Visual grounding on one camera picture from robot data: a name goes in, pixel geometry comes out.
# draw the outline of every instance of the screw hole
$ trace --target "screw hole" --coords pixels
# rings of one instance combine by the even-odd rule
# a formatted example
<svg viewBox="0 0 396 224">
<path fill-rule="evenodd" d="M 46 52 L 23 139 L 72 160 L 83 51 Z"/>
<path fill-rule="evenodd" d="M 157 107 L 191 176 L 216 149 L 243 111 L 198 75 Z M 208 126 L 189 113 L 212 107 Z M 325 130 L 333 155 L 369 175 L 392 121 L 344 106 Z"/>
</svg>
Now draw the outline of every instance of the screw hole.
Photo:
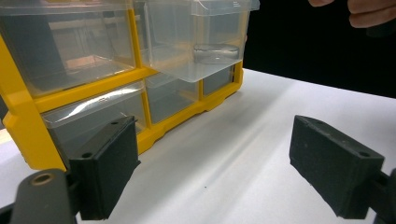
<svg viewBox="0 0 396 224">
<path fill-rule="evenodd" d="M 82 154 L 81 157 L 84 158 L 84 159 L 87 159 L 87 158 L 89 158 L 91 155 L 92 155 L 91 152 L 86 152 L 86 153 Z"/>
<path fill-rule="evenodd" d="M 370 154 L 368 154 L 367 152 L 359 152 L 359 155 L 363 157 L 370 157 Z"/>
<path fill-rule="evenodd" d="M 53 179 L 53 177 L 54 177 L 53 174 L 38 175 L 32 180 L 31 183 L 33 186 L 45 185 L 45 184 L 49 183 Z"/>
</svg>

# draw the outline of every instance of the yellow organizer frame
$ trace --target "yellow organizer frame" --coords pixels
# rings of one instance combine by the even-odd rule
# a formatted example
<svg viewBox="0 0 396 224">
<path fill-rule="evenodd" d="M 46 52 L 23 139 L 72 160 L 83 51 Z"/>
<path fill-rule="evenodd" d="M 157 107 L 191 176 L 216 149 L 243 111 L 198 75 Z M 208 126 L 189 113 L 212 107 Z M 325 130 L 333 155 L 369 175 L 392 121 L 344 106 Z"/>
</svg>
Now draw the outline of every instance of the yellow organizer frame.
<svg viewBox="0 0 396 224">
<path fill-rule="evenodd" d="M 59 168 L 66 170 L 60 153 L 41 118 L 41 113 L 87 99 L 134 81 L 143 80 L 144 82 L 145 77 L 158 73 L 158 71 L 148 68 L 142 63 L 133 9 L 128 10 L 128 18 L 136 63 L 134 70 L 69 90 L 37 97 L 33 97 L 28 91 L 18 67 L 0 35 L 0 58 L 2 61 L 0 62 L 0 95 L 8 107 L 3 122 L 25 161 L 32 169 Z M 150 120 L 149 99 L 147 93 L 143 91 L 142 103 L 147 127 L 137 135 L 138 153 L 141 154 L 150 149 L 166 132 L 185 120 L 220 105 L 228 96 L 240 89 L 242 81 L 242 62 L 234 66 L 233 82 L 207 96 L 203 94 L 204 81 L 199 80 L 198 101 L 156 124 L 153 124 Z"/>
</svg>

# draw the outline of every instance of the white surface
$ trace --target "white surface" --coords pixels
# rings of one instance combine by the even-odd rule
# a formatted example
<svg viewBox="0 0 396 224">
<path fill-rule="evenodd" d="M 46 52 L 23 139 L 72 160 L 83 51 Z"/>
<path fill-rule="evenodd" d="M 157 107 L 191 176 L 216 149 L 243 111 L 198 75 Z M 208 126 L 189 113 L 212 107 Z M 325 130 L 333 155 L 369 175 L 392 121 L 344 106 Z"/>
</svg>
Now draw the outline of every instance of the white surface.
<svg viewBox="0 0 396 224">
<path fill-rule="evenodd" d="M 293 119 L 320 119 L 355 138 L 386 157 L 389 174 L 395 114 L 395 99 L 245 70 L 241 90 L 140 156 L 110 219 L 100 223 L 373 223 L 373 211 L 365 220 L 336 217 L 290 165 Z M 33 171 L 12 142 L 0 158 L 4 206 Z"/>
</svg>

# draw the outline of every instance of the finger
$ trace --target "finger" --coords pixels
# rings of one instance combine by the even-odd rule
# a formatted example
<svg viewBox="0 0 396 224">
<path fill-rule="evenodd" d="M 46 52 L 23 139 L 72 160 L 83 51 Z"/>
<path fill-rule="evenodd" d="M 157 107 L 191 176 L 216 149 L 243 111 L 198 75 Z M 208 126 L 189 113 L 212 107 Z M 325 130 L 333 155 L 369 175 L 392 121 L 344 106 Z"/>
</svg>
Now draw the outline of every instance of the finger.
<svg viewBox="0 0 396 224">
<path fill-rule="evenodd" d="M 312 7 L 323 7 L 329 5 L 334 0 L 308 0 Z"/>
<path fill-rule="evenodd" d="M 374 12 L 351 14 L 350 24 L 355 28 L 368 28 L 396 19 L 396 7 L 387 7 Z"/>
<path fill-rule="evenodd" d="M 387 7 L 396 6 L 396 0 L 348 0 L 347 7 L 350 13 L 378 11 Z"/>
</svg>

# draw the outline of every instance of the transparent drawer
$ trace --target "transparent drawer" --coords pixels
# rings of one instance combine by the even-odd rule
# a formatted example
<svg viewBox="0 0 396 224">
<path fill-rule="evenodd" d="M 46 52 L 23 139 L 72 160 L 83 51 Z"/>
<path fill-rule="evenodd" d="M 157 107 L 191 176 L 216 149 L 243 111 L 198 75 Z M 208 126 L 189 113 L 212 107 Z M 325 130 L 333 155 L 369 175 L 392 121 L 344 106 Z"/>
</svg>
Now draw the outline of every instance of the transparent drawer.
<svg viewBox="0 0 396 224">
<path fill-rule="evenodd" d="M 136 132 L 146 128 L 142 81 L 42 114 L 49 133 L 63 156 L 69 158 L 114 119 L 134 116 Z"/>
<path fill-rule="evenodd" d="M 129 8 L 123 0 L 3 0 L 0 33 L 37 96 L 134 69 Z"/>
<path fill-rule="evenodd" d="M 151 121 L 158 123 L 198 100 L 197 83 L 157 74 L 146 78 Z"/>
<path fill-rule="evenodd" d="M 204 95 L 218 91 L 233 82 L 233 66 L 218 71 L 210 77 L 204 78 Z"/>
<path fill-rule="evenodd" d="M 146 0 L 136 9 L 152 68 L 196 82 L 242 60 L 249 12 L 258 0 Z"/>
</svg>

